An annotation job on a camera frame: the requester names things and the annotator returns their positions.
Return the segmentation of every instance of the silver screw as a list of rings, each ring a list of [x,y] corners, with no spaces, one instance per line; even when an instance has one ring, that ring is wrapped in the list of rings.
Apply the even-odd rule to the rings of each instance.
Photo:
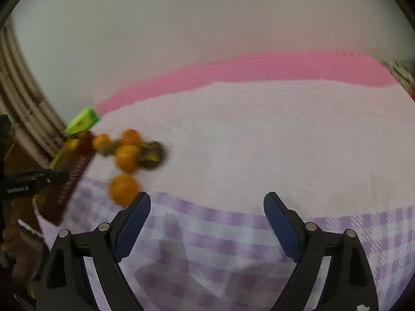
[[[101,223],[101,224],[98,226],[98,229],[99,229],[100,231],[106,231],[106,230],[108,230],[108,229],[109,229],[109,223],[106,223],[106,222]]]
[[[349,237],[356,237],[356,232],[353,229],[348,229],[346,231],[347,236]]]
[[[69,232],[68,232],[68,230],[67,230],[67,229],[62,229],[62,230],[59,232],[59,237],[64,238],[64,237],[68,236],[68,234],[69,234]]]
[[[313,222],[307,222],[306,223],[306,228],[309,231],[314,231],[314,230],[317,230],[317,225]]]

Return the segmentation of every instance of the gingham pattern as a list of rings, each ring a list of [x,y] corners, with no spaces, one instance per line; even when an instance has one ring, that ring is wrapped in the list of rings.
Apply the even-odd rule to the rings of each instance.
[[[151,195],[150,216],[121,262],[127,281],[147,311],[269,310],[294,263],[285,255],[265,216],[205,208],[164,193]],[[119,207],[106,184],[85,179],[78,185],[59,228],[41,221],[46,242],[57,232],[92,230],[111,221]],[[323,230],[353,228],[369,257],[380,310],[388,310],[414,273],[414,207],[379,214],[307,218]],[[88,261],[101,310],[109,309]],[[324,261],[308,310],[316,305],[328,261]]]

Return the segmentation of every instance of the pink stripe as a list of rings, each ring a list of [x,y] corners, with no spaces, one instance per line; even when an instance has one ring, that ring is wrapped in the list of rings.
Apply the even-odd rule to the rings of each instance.
[[[385,67],[365,54],[265,52],[175,70],[121,90],[99,103],[95,110],[101,116],[136,101],[191,90],[215,81],[267,80],[333,80],[367,87],[396,82]]]

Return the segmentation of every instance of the orange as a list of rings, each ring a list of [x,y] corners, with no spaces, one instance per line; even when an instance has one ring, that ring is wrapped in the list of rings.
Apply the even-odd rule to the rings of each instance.
[[[110,143],[111,143],[111,139],[105,133],[102,133],[102,134],[94,137],[94,139],[92,139],[92,147],[97,152],[99,152],[101,150],[101,147],[103,145],[107,145],[107,144],[110,144]]]
[[[138,168],[137,156],[140,149],[134,145],[121,145],[115,150],[115,163],[124,172],[130,173]]]
[[[137,181],[129,174],[120,174],[111,180],[109,196],[120,206],[128,206],[140,191]]]
[[[142,139],[140,134],[133,129],[125,130],[120,137],[120,145],[136,145],[140,146]]]

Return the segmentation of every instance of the blue gripper pad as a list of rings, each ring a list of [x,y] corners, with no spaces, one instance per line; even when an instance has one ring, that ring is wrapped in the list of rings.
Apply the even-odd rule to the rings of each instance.
[[[304,222],[295,211],[288,210],[276,193],[264,198],[264,213],[285,255],[298,263],[306,241]]]
[[[150,214],[151,200],[145,192],[140,192],[127,209],[118,212],[111,222],[110,239],[113,258],[116,263],[127,257]]]

